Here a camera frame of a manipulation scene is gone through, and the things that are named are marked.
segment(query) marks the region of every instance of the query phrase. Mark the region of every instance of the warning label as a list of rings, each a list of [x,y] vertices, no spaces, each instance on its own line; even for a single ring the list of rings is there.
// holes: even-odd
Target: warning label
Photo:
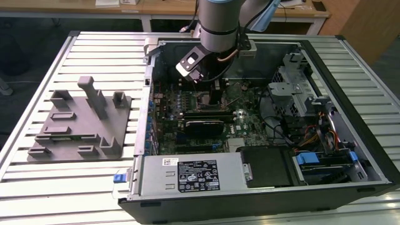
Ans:
[[[177,163],[180,192],[216,191],[220,189],[217,161]]]

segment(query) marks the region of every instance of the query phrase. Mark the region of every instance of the metal grating surface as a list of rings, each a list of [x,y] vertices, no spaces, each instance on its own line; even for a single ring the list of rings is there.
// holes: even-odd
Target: metal grating surface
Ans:
[[[1,151],[0,220],[3,225],[20,224],[113,224],[135,225],[135,219],[120,209],[112,197],[112,175],[132,165],[135,132],[140,108],[140,87],[145,72],[143,44],[147,37],[177,37],[181,34],[81,32],[68,38],[49,73],[35,94],[28,109]],[[400,168],[400,107],[399,101],[381,80],[360,66],[335,37],[265,36],[253,39],[304,39],[316,48],[345,93],[365,119],[387,153]],[[27,148],[40,131],[55,89],[68,89],[83,96],[76,81],[80,75],[95,78],[95,88],[104,95],[115,90],[132,96],[132,109],[125,136],[123,159],[109,162],[32,164],[27,162]],[[292,224],[397,224],[400,192],[364,198],[337,210],[241,217],[185,224],[259,225],[287,222]]]

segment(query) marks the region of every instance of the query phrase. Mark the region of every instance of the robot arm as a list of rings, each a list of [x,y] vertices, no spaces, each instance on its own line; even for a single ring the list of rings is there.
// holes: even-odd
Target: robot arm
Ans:
[[[244,31],[264,31],[280,0],[200,0],[200,42],[180,60],[176,69],[187,80],[201,82],[204,73],[223,66],[243,48]]]

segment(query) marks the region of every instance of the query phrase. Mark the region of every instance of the metal bracket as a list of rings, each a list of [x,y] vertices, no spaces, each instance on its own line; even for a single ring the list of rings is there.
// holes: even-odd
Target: metal bracket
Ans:
[[[248,163],[243,164],[243,172],[244,172],[245,180],[247,181],[252,180],[251,165]]]
[[[257,46],[256,46],[256,42],[253,40],[248,40],[247,45],[249,46],[245,50],[243,49],[239,52],[239,57],[256,57],[257,54]]]
[[[324,106],[329,101],[329,97],[308,97],[304,102],[307,107],[307,113],[315,113],[315,107]]]
[[[271,83],[268,84],[271,94],[275,96],[291,96],[293,94],[301,94],[303,90],[299,84],[291,83]]]
[[[153,37],[148,37],[145,40],[144,40],[144,46],[143,46],[143,50],[144,50],[144,62],[145,63],[149,63],[149,58],[153,54],[159,53],[160,52],[160,49],[159,49],[159,39],[157,38],[153,38]]]
[[[303,66],[308,64],[305,57],[301,53],[291,53],[287,54],[283,58],[283,63],[285,66],[300,69]]]

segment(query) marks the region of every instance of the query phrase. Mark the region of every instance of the blue tab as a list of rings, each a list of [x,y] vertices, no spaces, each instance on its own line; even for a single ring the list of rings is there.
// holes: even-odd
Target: blue tab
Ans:
[[[296,160],[297,160],[299,165],[304,164],[304,160],[303,160],[303,157],[300,155],[296,156]]]
[[[296,160],[297,160],[299,165],[301,165],[304,163],[319,163],[320,162],[317,154],[313,152],[300,153],[296,156]]]
[[[113,183],[120,184],[120,183],[127,183],[127,174],[115,174],[113,175]]]
[[[353,151],[349,152],[349,157],[351,157],[351,159],[352,159],[353,162],[357,162],[359,157],[357,157],[357,155],[356,155],[356,153]]]

